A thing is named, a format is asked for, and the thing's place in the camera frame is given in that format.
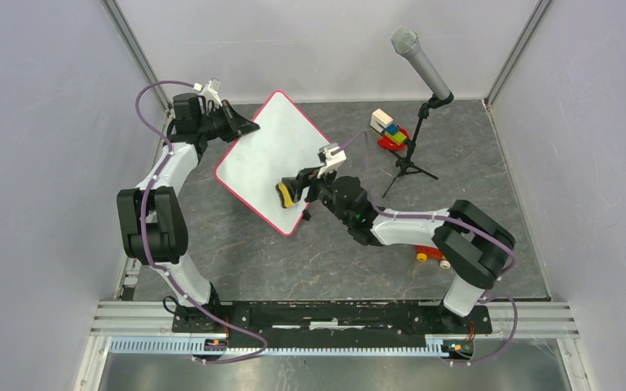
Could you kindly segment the yellow bone-shaped eraser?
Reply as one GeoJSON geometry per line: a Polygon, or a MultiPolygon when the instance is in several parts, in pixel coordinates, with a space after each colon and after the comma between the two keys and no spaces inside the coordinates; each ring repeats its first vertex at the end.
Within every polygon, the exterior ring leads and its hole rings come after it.
{"type": "Polygon", "coordinates": [[[292,189],[284,182],[278,182],[276,184],[276,192],[280,200],[280,206],[283,209],[290,209],[297,203],[292,189]]]}

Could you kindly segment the pink framed whiteboard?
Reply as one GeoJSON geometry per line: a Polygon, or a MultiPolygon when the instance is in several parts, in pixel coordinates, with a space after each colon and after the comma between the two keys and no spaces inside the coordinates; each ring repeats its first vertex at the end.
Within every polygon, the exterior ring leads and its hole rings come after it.
{"type": "Polygon", "coordinates": [[[283,236],[294,233],[308,204],[283,208],[276,185],[320,165],[331,140],[283,91],[274,91],[252,119],[259,129],[237,139],[214,169],[216,180],[283,236]]]}

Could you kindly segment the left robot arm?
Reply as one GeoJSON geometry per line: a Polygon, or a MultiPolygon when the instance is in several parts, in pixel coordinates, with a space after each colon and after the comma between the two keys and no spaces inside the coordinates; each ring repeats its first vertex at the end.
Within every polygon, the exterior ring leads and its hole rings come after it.
{"type": "Polygon", "coordinates": [[[136,187],[117,194],[122,243],[127,256],[149,266],[170,286],[174,331],[213,332],[223,327],[223,309],[213,284],[187,252],[188,229],[178,193],[210,141],[231,143],[260,127],[228,101],[197,93],[175,95],[173,109],[160,160],[136,187]]]}

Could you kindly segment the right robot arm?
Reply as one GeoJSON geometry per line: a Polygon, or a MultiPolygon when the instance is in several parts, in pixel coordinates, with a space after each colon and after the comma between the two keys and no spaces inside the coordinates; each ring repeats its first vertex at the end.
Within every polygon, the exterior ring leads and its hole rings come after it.
{"type": "Polygon", "coordinates": [[[429,212],[385,209],[373,203],[357,177],[320,175],[317,168],[282,178],[276,192],[285,209],[300,201],[319,201],[362,245],[438,249],[456,273],[438,311],[439,324],[448,332],[470,323],[472,309],[511,268],[514,237],[468,200],[429,212]]]}

